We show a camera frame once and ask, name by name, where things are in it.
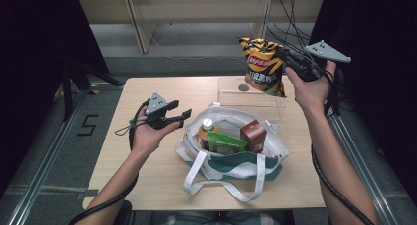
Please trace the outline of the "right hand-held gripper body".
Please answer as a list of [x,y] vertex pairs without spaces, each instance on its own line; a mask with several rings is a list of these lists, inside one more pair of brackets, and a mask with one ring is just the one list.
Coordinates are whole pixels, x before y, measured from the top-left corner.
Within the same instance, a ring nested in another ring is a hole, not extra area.
[[327,60],[342,63],[351,62],[350,56],[341,53],[323,40],[292,53],[293,55],[290,57],[295,63],[295,67],[292,69],[305,82],[319,79],[325,73]]

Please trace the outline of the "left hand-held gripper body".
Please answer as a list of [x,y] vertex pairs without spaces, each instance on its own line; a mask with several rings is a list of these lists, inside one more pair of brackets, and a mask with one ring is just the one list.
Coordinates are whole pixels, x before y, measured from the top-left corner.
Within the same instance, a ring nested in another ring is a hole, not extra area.
[[160,130],[167,126],[166,106],[169,102],[158,93],[154,93],[149,99],[145,116],[146,122],[154,129]]

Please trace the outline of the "yellow black striped chips bag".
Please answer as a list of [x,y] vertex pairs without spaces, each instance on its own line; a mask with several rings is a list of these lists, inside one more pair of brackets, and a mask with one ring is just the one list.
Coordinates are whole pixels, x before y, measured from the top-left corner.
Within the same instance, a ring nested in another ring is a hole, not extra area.
[[285,97],[283,60],[278,56],[282,45],[261,38],[239,37],[247,63],[245,81],[266,94]]

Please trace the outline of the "green snack packet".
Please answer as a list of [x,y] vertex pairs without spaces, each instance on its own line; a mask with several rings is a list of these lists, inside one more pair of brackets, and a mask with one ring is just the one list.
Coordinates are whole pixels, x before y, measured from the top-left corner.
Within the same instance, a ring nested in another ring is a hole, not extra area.
[[208,133],[208,150],[228,155],[245,150],[247,142],[227,134],[210,131]]

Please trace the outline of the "clear plastic bin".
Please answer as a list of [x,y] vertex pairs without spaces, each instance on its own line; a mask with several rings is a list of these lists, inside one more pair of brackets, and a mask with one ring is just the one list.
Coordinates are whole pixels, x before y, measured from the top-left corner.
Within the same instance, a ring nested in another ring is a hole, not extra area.
[[[246,84],[249,91],[240,91],[238,89],[240,84]],[[252,88],[243,77],[219,78],[217,101],[223,107],[248,112],[263,119],[268,119],[270,122],[278,122],[286,108],[284,98],[268,95]]]

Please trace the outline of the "white green orange tote bag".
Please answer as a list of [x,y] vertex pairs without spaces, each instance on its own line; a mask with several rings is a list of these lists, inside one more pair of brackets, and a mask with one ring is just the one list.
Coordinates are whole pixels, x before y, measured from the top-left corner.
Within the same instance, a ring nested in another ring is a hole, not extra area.
[[[239,129],[256,120],[266,130],[263,149],[259,153],[239,152],[222,155],[200,146],[199,127],[210,118],[223,133],[233,137]],[[258,198],[264,181],[274,180],[282,170],[281,162],[289,155],[278,136],[280,126],[259,116],[236,109],[225,108],[215,102],[200,112],[185,126],[185,135],[178,141],[176,153],[191,166],[184,182],[184,191],[195,194],[205,184],[221,184],[240,201]]]

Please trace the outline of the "brown carton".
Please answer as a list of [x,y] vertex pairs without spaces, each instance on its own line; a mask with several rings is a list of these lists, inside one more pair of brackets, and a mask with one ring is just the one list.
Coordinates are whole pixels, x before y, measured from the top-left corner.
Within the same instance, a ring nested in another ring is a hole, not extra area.
[[245,149],[255,153],[263,150],[266,134],[266,129],[257,120],[240,128],[240,139],[247,143]]

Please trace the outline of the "person's right hand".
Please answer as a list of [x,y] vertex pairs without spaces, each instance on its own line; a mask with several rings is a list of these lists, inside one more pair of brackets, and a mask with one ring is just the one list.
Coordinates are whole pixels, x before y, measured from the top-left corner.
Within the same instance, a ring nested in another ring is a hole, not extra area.
[[313,82],[304,82],[290,67],[285,69],[295,89],[295,100],[306,113],[325,113],[325,101],[331,89],[336,64],[327,60],[326,74]]

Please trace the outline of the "person's left hand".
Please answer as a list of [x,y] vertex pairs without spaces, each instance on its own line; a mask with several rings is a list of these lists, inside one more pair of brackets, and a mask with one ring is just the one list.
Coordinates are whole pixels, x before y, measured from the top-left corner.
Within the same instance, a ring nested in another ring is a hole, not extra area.
[[162,139],[176,131],[179,126],[179,122],[174,122],[160,130],[156,130],[147,124],[145,120],[137,121],[135,123],[131,154],[136,158],[149,157],[159,148]]

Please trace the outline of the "orange drink bottle white cap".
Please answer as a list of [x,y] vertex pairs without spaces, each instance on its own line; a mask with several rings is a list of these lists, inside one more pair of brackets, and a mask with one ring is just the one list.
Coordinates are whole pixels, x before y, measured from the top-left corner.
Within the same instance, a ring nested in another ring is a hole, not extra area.
[[218,131],[217,124],[211,118],[205,118],[199,128],[201,148],[209,150],[209,132]]

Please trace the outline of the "black curtain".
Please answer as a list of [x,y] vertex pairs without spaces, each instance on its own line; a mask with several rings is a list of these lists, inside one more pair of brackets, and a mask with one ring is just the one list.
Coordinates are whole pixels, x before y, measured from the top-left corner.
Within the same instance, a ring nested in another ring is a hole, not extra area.
[[320,40],[351,58],[351,100],[417,205],[417,0],[324,0]]
[[108,71],[79,0],[0,0],[0,197],[70,60]]

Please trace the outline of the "black metal stand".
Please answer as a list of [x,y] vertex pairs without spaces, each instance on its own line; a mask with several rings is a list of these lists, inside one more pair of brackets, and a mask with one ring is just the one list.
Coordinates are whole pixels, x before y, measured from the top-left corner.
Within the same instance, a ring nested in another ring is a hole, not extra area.
[[85,62],[75,59],[68,59],[61,70],[62,88],[64,92],[64,121],[67,121],[73,113],[73,98],[71,84],[74,84],[78,90],[88,90],[91,83],[87,78],[87,74],[94,76],[116,86],[123,85],[122,82],[112,78],[108,73],[101,72],[98,69],[86,64]]

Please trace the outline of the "beige wooden desk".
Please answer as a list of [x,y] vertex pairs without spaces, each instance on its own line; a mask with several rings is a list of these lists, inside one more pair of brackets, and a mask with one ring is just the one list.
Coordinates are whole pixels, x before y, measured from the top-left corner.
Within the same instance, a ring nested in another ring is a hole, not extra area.
[[267,24],[313,23],[324,0],[81,0],[91,24],[130,24],[138,51],[149,51],[156,26],[169,23],[243,23],[263,38]]

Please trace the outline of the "grey floor tape strip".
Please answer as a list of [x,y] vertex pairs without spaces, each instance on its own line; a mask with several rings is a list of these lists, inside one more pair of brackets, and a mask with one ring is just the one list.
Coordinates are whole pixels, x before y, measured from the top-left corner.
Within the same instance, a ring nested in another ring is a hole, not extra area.
[[89,190],[80,187],[64,187],[43,185],[39,188],[31,188],[29,185],[12,185],[6,189],[6,195],[23,195],[26,192],[38,192],[39,194],[76,194],[80,198],[94,197],[98,194],[98,189]]

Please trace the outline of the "aluminium floor rail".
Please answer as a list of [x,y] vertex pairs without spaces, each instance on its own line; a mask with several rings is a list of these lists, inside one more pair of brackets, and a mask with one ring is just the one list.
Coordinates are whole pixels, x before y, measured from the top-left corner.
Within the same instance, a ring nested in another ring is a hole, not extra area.
[[359,147],[351,137],[340,115],[337,115],[332,108],[328,111],[328,119],[336,130],[336,134],[341,139],[341,144],[355,167],[359,177],[368,189],[377,211],[381,225],[399,225],[399,220],[394,213],[393,207],[389,202],[391,197],[396,194],[384,193],[373,176],[365,158],[362,156]]
[[70,94],[73,110],[68,116],[63,112],[63,96],[57,95],[54,99],[52,109],[1,200],[5,209],[0,225],[25,224],[88,92],[71,90]]

